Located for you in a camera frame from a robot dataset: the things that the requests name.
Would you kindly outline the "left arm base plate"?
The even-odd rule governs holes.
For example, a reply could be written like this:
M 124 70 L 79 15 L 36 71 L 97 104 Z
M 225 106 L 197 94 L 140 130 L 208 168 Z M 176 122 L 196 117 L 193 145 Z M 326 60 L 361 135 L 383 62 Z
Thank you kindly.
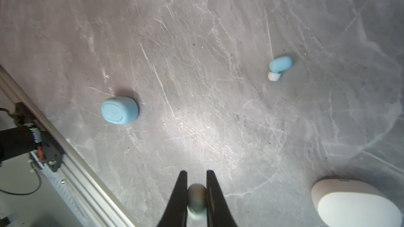
M 62 165 L 65 154 L 63 148 L 23 103 L 16 103 L 14 114 L 16 116 L 14 119 L 15 124 L 18 127 L 28 127 L 34 136 L 35 143 L 38 147 L 41 147 L 41 162 L 47 164 L 53 172 L 56 172 Z

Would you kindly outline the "blue earbud centre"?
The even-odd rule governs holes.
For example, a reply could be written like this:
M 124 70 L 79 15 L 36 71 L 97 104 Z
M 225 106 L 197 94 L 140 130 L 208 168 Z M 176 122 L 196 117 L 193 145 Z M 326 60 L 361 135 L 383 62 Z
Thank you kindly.
M 290 56 L 282 56 L 273 59 L 269 63 L 268 79 L 276 82 L 281 78 L 281 72 L 288 70 L 292 67 L 292 58 Z

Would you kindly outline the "blue earbud charging case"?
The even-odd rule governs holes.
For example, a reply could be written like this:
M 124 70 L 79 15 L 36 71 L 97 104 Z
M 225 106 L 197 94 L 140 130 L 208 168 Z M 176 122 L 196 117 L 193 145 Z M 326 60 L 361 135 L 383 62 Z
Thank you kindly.
M 130 97 L 116 96 L 106 99 L 101 105 L 103 118 L 112 124 L 126 125 L 139 116 L 139 107 Z

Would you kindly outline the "white earbud charging case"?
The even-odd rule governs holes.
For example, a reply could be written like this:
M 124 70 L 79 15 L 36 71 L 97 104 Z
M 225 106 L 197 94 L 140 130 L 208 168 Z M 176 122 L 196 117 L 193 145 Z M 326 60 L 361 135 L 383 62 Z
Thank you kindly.
M 375 187 L 356 180 L 324 179 L 311 198 L 328 227 L 401 227 L 399 208 Z

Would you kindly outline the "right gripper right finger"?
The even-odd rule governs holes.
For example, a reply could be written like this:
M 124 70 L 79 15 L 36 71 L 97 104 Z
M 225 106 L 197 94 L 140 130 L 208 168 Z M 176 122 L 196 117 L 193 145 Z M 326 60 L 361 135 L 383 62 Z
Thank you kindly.
M 237 227 L 213 170 L 206 174 L 208 227 Z

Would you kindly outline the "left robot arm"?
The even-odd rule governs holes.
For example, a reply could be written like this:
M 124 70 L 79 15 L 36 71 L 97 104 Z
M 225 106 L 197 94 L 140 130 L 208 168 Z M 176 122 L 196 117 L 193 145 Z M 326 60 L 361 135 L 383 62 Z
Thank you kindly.
M 41 142 L 37 129 L 27 126 L 1 131 L 1 162 L 31 152 Z

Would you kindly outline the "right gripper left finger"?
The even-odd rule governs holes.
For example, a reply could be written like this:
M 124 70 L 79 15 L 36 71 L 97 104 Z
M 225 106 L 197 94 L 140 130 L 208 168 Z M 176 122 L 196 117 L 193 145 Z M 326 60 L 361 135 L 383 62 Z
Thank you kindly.
M 187 172 L 181 171 L 171 193 L 158 227 L 186 227 L 187 225 L 188 186 Z

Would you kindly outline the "green earbud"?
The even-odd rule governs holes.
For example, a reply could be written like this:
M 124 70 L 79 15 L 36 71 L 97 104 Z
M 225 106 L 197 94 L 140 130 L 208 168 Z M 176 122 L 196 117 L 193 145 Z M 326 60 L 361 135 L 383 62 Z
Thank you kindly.
M 192 184 L 188 188 L 187 213 L 192 220 L 203 220 L 207 214 L 206 188 L 199 184 Z

